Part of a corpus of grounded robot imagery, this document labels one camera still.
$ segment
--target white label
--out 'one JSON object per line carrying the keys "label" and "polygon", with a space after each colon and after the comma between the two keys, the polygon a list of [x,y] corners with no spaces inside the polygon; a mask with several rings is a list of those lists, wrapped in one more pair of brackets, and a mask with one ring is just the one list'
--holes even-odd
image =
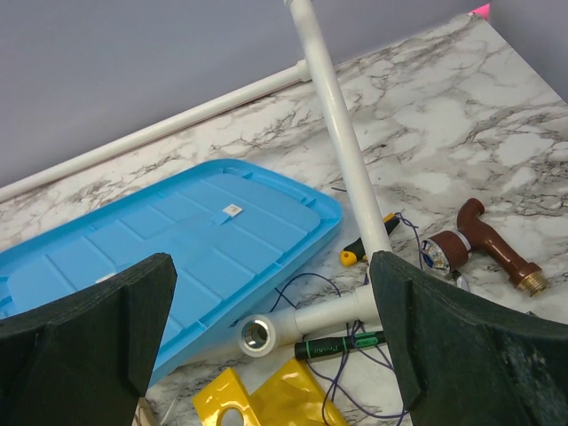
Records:
{"label": "white label", "polygon": [[239,206],[235,206],[234,204],[230,204],[223,209],[223,211],[229,215],[230,217],[235,217],[239,213],[242,212],[242,209]]}

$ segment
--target brass threaded end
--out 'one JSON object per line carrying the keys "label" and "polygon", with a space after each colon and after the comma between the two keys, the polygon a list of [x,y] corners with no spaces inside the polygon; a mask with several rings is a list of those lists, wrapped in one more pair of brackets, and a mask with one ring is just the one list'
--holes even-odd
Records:
{"label": "brass threaded end", "polygon": [[542,276],[540,271],[536,271],[524,277],[518,283],[518,287],[528,293],[530,297],[533,297],[548,287],[548,280]]}

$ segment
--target brown faucet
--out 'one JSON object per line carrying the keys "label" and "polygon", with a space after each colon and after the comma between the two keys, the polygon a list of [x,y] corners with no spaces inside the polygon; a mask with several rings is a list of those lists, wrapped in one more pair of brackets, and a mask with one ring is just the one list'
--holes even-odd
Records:
{"label": "brown faucet", "polygon": [[[439,248],[443,256],[438,253],[438,257],[445,257],[445,269],[449,272],[466,264],[469,253],[484,251],[509,274],[509,281],[515,288],[521,288],[530,296],[540,293],[548,285],[541,274],[542,269],[537,264],[524,260],[497,231],[479,220],[484,212],[485,207],[481,201],[470,198],[458,213],[458,231],[438,233],[424,242],[424,248],[430,248],[430,251],[432,247]],[[425,259],[427,264],[433,263],[426,254]]]}

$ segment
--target pvc pipe opening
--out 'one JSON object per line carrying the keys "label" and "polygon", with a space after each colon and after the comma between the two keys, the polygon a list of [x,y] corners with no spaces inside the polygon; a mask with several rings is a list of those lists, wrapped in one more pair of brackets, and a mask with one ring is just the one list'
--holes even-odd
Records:
{"label": "pvc pipe opening", "polygon": [[251,351],[261,351],[270,341],[268,326],[260,319],[250,321],[242,329],[242,339]]}

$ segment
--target gray wall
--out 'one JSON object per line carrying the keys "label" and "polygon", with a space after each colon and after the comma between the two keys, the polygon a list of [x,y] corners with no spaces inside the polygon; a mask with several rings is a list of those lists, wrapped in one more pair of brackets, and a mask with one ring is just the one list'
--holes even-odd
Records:
{"label": "gray wall", "polygon": [[489,20],[568,101],[568,0],[493,0]]}
{"label": "gray wall", "polygon": [[[483,0],[316,0],[335,62]],[[282,0],[3,0],[0,185],[294,65]]]}

